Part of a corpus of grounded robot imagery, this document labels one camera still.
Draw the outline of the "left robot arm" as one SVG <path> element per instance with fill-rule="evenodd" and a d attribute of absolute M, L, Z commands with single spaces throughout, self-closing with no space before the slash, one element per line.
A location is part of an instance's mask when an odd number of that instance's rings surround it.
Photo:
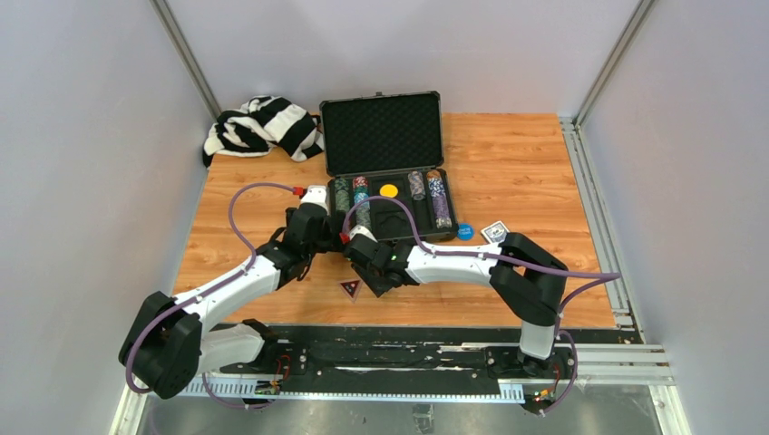
<path fill-rule="evenodd" d="M 287 224 L 247 260 L 206 285 L 184 294 L 149 295 L 119 352 L 126 381 L 138 393 L 169 399 L 198 375 L 236 363 L 256 374 L 277 365 L 268 328 L 247 320 L 219 324 L 243 305 L 307 274 L 313 257 L 333 244 L 329 211 L 318 203 L 287 210 Z"/>

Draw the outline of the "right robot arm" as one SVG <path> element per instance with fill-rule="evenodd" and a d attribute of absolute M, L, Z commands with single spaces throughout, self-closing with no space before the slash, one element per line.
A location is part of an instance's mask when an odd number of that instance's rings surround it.
<path fill-rule="evenodd" d="M 556 320 L 569 270 L 523 234 L 509 233 L 483 246 L 418 246 L 405 239 L 392 245 L 358 234 L 343 255 L 376 296 L 403 285 L 441 282 L 495 290 L 521 319 L 521 370 L 540 378 L 554 366 Z"/>

